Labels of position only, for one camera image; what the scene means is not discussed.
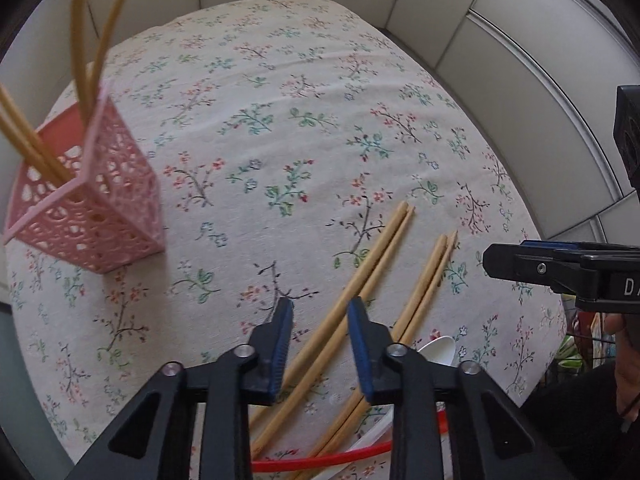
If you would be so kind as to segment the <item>person's right hand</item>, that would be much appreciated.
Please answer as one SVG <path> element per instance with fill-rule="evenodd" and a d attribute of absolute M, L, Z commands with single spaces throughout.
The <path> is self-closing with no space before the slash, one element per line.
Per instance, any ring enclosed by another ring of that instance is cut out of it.
<path fill-rule="evenodd" d="M 616 408 L 631 424 L 639 415 L 639 352 L 631 345 L 623 315 L 605 315 L 604 329 L 615 337 Z"/>

